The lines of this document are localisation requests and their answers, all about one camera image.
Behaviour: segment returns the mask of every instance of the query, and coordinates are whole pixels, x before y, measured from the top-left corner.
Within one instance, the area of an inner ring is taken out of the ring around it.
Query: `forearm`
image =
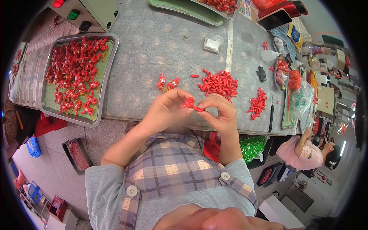
[[[221,137],[221,147],[220,147],[220,163],[227,165],[236,159],[242,159],[243,154],[241,153],[239,144],[239,134],[238,132],[230,136]]]
[[[124,137],[111,145],[101,159],[101,165],[115,164],[125,170],[134,154],[147,141],[151,135],[146,129],[138,124]]]
[[[299,140],[297,141],[297,143],[295,144],[294,153],[298,157],[300,157],[300,155],[301,155],[301,153],[303,151],[303,148],[304,148],[306,139],[307,138],[305,136],[301,136],[299,138]]]

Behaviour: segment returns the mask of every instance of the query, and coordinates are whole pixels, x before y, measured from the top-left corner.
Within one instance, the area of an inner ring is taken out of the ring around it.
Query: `pink shirt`
[[[276,154],[285,161],[286,164],[296,169],[308,170],[315,169],[323,165],[323,156],[321,150],[312,142],[306,140],[303,151],[298,157],[295,155],[294,148],[300,136],[292,136],[291,139],[283,143]]]

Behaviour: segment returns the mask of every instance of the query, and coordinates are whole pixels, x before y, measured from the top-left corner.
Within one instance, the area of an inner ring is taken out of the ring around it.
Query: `apron button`
[[[138,193],[138,189],[136,186],[134,185],[130,185],[127,187],[127,195],[130,197],[135,197],[135,195],[137,195]]]
[[[227,172],[222,172],[222,173],[220,174],[220,177],[221,177],[223,180],[228,180],[228,179],[230,179],[230,174],[229,174],[229,173],[227,173]]]

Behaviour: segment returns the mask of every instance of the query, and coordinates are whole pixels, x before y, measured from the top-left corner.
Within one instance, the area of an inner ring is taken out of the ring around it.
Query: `gray shirt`
[[[230,175],[254,190],[253,180],[243,159],[237,159],[225,168]],[[117,230],[125,197],[124,172],[112,164],[89,167],[85,171],[85,180],[88,215],[93,229]],[[163,215],[180,205],[191,203],[202,208],[236,207],[247,216],[255,214],[254,207],[247,198],[225,185],[140,202],[136,229],[153,229]]]

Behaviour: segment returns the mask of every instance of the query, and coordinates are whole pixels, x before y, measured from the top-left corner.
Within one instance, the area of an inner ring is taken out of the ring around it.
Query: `fluorescent light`
[[[341,149],[341,153],[340,153],[340,156],[342,156],[342,155],[343,155],[343,152],[344,152],[344,148],[345,148],[345,145],[346,145],[346,141],[344,141],[343,147],[342,147],[342,149]]]

